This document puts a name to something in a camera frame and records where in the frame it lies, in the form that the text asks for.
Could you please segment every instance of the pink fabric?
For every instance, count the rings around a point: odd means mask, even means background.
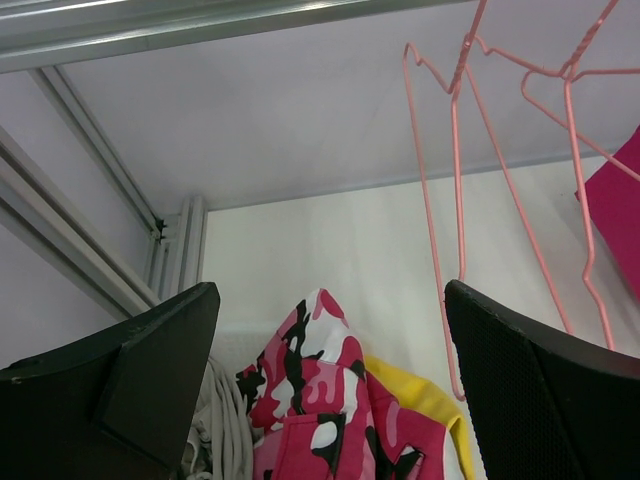
[[[640,173],[640,127],[614,157]],[[585,187],[591,219],[640,298],[640,183],[607,162]]]
[[[237,382],[259,435],[255,480],[444,479],[445,427],[365,371],[326,290],[298,304]]]

